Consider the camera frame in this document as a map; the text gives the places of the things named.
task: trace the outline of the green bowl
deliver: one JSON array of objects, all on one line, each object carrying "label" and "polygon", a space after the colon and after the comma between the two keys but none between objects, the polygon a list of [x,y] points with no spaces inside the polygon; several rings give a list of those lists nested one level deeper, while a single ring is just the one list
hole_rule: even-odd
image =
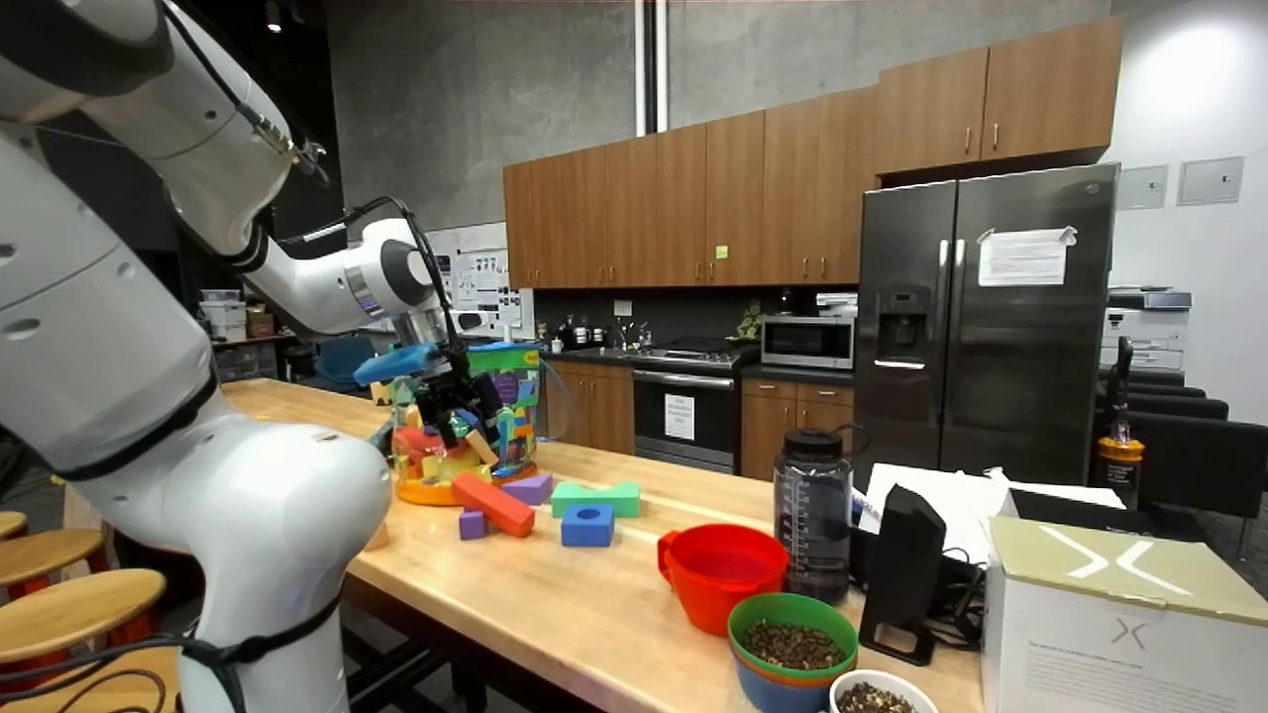
[{"label": "green bowl", "polygon": [[[790,670],[768,659],[756,659],[755,651],[740,647],[740,634],[760,624],[819,630],[826,638],[834,638],[846,651],[846,662],[826,666],[826,670]],[[860,659],[855,626],[838,608],[830,608],[819,599],[804,599],[804,596],[744,599],[740,608],[730,611],[727,634],[730,634],[730,647],[744,670],[755,670],[765,681],[793,686],[793,690],[834,686],[834,678],[852,670]]]}]

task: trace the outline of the black container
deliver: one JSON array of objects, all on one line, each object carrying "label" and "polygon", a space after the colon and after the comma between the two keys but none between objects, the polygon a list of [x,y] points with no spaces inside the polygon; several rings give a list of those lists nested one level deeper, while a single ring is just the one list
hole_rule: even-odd
[{"label": "black container", "polygon": [[784,589],[846,601],[852,465],[834,434],[790,434],[777,465],[777,539],[790,548]]}]

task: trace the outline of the ceiling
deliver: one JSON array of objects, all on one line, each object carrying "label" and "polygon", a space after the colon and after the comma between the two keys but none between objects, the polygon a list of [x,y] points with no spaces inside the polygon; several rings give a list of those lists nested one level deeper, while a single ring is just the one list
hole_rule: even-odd
[{"label": "ceiling", "polygon": [[179,0],[274,94],[296,135],[337,150],[322,0]]}]

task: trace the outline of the microwave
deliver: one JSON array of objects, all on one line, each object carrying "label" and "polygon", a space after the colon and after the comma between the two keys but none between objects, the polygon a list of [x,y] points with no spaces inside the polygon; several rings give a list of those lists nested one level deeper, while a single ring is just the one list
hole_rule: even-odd
[{"label": "microwave", "polygon": [[760,321],[760,364],[790,368],[855,368],[855,316],[765,316]]}]

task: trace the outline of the refrigerator door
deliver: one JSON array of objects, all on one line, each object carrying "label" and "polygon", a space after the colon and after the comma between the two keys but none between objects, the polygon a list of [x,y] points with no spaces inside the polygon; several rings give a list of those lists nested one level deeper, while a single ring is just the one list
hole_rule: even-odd
[{"label": "refrigerator door", "polygon": [[855,467],[938,465],[957,181],[863,196]]},{"label": "refrigerator door", "polygon": [[1114,175],[961,181],[942,467],[1088,482]]}]

